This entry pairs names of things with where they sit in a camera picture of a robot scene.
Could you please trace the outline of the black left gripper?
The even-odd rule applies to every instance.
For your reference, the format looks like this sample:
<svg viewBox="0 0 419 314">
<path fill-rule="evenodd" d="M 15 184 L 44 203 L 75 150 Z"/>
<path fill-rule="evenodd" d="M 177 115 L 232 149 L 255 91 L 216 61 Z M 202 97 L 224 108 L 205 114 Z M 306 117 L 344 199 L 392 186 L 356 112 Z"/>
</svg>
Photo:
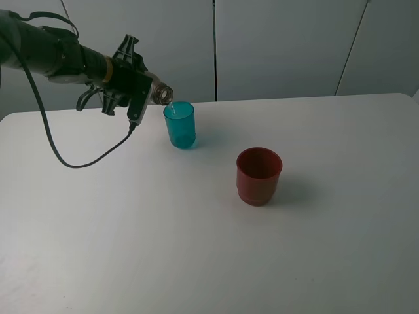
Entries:
<svg viewBox="0 0 419 314">
<path fill-rule="evenodd" d="M 143 57 L 134 51 L 137 42 L 135 37 L 126 35 L 111 58 L 111 76 L 103 85 L 103 114 L 114 115 L 116 107 L 128 109 L 136 74 L 147 71 Z"/>
</svg>

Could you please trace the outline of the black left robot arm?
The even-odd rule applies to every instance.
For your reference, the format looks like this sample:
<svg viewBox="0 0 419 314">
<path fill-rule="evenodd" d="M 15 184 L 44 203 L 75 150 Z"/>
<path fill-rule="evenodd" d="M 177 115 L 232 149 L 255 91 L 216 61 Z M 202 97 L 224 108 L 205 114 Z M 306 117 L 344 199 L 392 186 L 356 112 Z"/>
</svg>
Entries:
<svg viewBox="0 0 419 314">
<path fill-rule="evenodd" d="M 12 69 L 26 66 L 57 84 L 87 85 L 89 89 L 78 98 L 78 111 L 94 94 L 102 93 L 104 114 L 113 116 L 116 107 L 126 107 L 130 120 L 142 118 L 153 100 L 154 77 L 134 50 L 135 37 L 126 35 L 117 51 L 106 56 L 80 44 L 78 33 L 29 24 L 35 18 L 69 21 L 51 12 L 33 12 L 23 18 L 2 10 L 1 65 Z"/>
</svg>

